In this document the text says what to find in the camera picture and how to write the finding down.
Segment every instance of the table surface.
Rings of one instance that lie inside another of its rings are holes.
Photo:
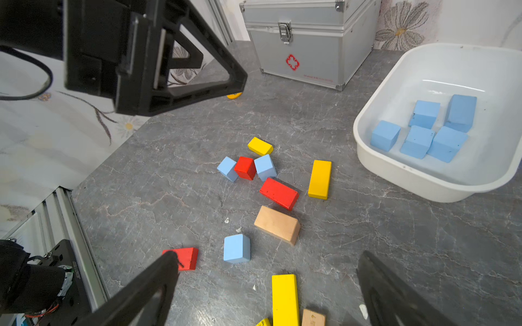
[[[248,72],[242,96],[151,118],[73,191],[111,296],[162,250],[197,247],[196,271],[182,272],[168,325],[271,318],[271,277],[282,273],[297,275],[301,313],[324,313],[328,325],[369,325],[355,271],[369,250],[460,325],[520,325],[522,173],[495,191],[436,203],[357,158],[355,117],[401,52],[373,51],[337,92],[261,74],[250,42],[230,51]],[[221,71],[213,61],[197,78]],[[259,193],[258,177],[232,183],[217,171],[225,156],[257,157],[247,148],[254,136],[274,145],[278,178],[299,192],[292,212]],[[316,159],[333,162],[326,201],[307,196]],[[295,247],[254,226],[262,205],[299,220]],[[229,264],[223,239],[238,232],[251,239],[252,260]]]

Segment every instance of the red rectangular block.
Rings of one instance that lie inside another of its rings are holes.
[[[271,178],[266,179],[259,192],[289,211],[292,210],[297,198],[299,198],[297,191]]]
[[[254,159],[241,156],[235,165],[234,171],[239,175],[240,178],[250,181],[254,180],[257,172]]]
[[[197,248],[181,248],[181,249],[170,249],[164,250],[173,251],[177,254],[177,260],[180,262],[177,268],[178,271],[193,271],[196,269],[197,254],[199,250]]]

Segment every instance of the small debris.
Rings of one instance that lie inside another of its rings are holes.
[[[359,305],[359,309],[361,310],[361,313],[362,313],[362,316],[364,317],[364,319],[368,319],[368,310],[366,309],[366,305],[365,304],[362,304],[362,305]]]

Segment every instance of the blue cube in tub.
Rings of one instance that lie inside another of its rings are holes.
[[[277,177],[276,168],[269,154],[256,158],[254,164],[256,165],[257,175],[262,181],[266,181],[269,177]]]
[[[433,138],[428,155],[449,163],[458,153],[468,135],[448,127],[442,127]]]
[[[219,163],[218,171],[227,177],[228,180],[234,182],[238,178],[238,174],[234,171],[236,163],[236,161],[227,156]]]
[[[399,137],[400,127],[388,121],[381,120],[372,132],[370,144],[388,152]]]
[[[409,126],[419,126],[431,129],[437,120],[441,104],[427,101],[417,101]]]
[[[250,239],[242,234],[226,237],[223,260],[232,264],[250,261]]]
[[[423,159],[431,146],[433,136],[435,132],[431,129],[411,126],[400,152],[416,159]]]
[[[473,126],[477,98],[475,96],[453,95],[448,104],[444,126],[468,132]]]

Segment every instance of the beige block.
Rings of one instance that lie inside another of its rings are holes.
[[[261,206],[254,225],[292,246],[295,245],[301,229],[297,219],[266,206]]]
[[[303,323],[301,326],[325,326],[326,317],[320,313],[308,309],[303,310]]]

